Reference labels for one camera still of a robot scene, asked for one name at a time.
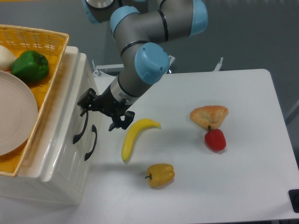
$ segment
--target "black handle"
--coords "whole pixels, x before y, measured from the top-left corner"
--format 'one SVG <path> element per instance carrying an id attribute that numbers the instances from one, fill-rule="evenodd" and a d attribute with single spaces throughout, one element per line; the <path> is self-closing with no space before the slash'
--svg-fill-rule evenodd
<path id="1" fill-rule="evenodd" d="M 77 143 L 83 136 L 86 127 L 87 127 L 87 122 L 88 122 L 88 111 L 87 110 L 83 110 L 82 113 L 80 114 L 80 117 L 82 117 L 84 114 L 86 113 L 86 118 L 85 118 L 85 122 L 84 122 L 84 126 L 83 126 L 83 130 L 81 131 L 81 133 L 76 134 L 73 138 L 73 144 Z"/>
<path id="2" fill-rule="evenodd" d="M 92 156 L 92 154 L 94 152 L 95 145 L 97 144 L 98 132 L 97 132 L 97 128 L 96 128 L 95 125 L 92 126 L 92 132 L 95 133 L 95 139 L 94 139 L 94 143 L 93 143 L 93 148 L 92 148 L 92 150 L 90 152 L 88 152 L 88 153 L 85 154 L 84 161 L 88 160 Z"/>

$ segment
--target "yellow basket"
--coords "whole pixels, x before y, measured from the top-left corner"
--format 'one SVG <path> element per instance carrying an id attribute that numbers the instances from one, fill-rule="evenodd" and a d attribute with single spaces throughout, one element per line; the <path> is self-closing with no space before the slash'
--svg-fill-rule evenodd
<path id="1" fill-rule="evenodd" d="M 35 50 L 45 55 L 49 62 L 48 76 L 38 83 L 28 84 L 37 102 L 38 116 L 36 124 L 28 139 L 21 146 L 8 154 L 0 156 L 0 175 L 18 175 L 44 113 L 68 40 L 68 34 L 0 24 L 0 45 L 8 48 L 16 57 L 19 57 L 26 50 Z"/>

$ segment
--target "banana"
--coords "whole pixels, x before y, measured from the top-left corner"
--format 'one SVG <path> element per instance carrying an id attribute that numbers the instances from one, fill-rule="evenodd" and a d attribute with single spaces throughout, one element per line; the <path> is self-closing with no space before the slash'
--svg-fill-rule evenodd
<path id="1" fill-rule="evenodd" d="M 139 132 L 150 127 L 161 128 L 161 125 L 151 119 L 144 118 L 136 121 L 130 127 L 122 145 L 121 157 L 124 162 L 126 162 L 130 158 L 135 139 L 138 136 Z"/>

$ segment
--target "white plate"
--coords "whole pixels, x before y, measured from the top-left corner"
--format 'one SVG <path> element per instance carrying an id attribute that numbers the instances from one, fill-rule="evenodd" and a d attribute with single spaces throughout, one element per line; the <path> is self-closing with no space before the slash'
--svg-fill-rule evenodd
<path id="1" fill-rule="evenodd" d="M 20 79 L 0 71 L 0 155 L 20 146 L 36 122 L 37 104 Z"/>

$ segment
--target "pastry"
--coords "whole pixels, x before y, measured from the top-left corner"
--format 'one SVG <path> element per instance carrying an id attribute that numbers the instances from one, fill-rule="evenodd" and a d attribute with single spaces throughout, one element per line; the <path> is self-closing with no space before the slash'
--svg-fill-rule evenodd
<path id="1" fill-rule="evenodd" d="M 208 130 L 208 126 L 211 126 L 211 129 L 216 129 L 221 125 L 227 114 L 228 108 L 224 106 L 203 106 L 194 109 L 190 113 L 190 119 L 206 130 Z"/>

